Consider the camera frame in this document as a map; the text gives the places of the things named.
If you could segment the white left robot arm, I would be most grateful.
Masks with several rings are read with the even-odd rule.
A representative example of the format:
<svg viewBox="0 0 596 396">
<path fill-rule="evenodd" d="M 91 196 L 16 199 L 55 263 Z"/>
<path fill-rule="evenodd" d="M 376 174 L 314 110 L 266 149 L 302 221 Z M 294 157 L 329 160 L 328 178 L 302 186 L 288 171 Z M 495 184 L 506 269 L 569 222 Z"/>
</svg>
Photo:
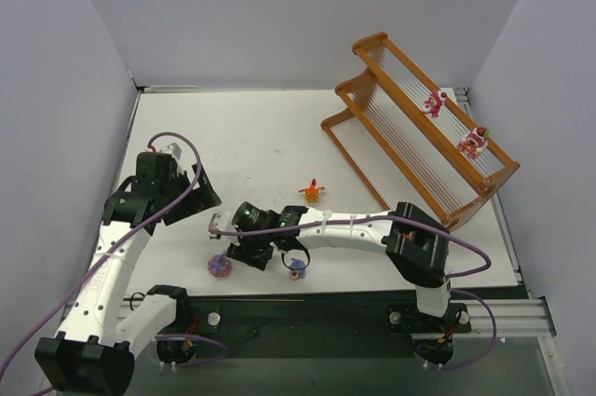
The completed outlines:
<svg viewBox="0 0 596 396">
<path fill-rule="evenodd" d="M 124 320 L 129 281 L 158 224 L 173 225 L 220 205 L 198 165 L 185 171 L 181 147 L 141 152 L 136 170 L 106 200 L 90 276 L 56 334 L 38 341 L 34 356 L 51 387 L 83 395 L 122 395 L 135 360 L 162 333 L 191 327 L 187 291 L 157 284 Z"/>
</svg>

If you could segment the pink bear cake toy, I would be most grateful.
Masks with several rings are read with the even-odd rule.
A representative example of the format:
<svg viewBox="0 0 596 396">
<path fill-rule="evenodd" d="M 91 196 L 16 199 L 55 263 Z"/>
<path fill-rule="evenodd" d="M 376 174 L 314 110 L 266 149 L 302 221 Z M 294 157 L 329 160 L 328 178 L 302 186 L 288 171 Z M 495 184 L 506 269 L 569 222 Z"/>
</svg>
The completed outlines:
<svg viewBox="0 0 596 396">
<path fill-rule="evenodd" d="M 432 118 L 437 118 L 440 114 L 440 109 L 448 99 L 448 94 L 440 89 L 433 90 L 423 102 L 421 111 L 425 115 Z"/>
</svg>

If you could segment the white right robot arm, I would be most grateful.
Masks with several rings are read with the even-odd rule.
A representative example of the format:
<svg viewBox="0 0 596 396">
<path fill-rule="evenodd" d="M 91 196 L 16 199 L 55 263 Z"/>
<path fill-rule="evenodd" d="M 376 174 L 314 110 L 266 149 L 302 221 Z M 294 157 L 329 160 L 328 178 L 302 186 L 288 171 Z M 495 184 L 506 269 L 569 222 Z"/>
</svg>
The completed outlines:
<svg viewBox="0 0 596 396">
<path fill-rule="evenodd" d="M 264 270 L 274 250 L 310 254 L 318 248 L 361 250 L 385 255 L 414 286 L 417 310 L 442 318 L 450 304 L 445 273 L 450 231 L 411 203 L 370 215 L 320 211 L 289 205 L 280 212 L 243 202 L 231 218 L 234 240 L 226 255 Z"/>
</svg>

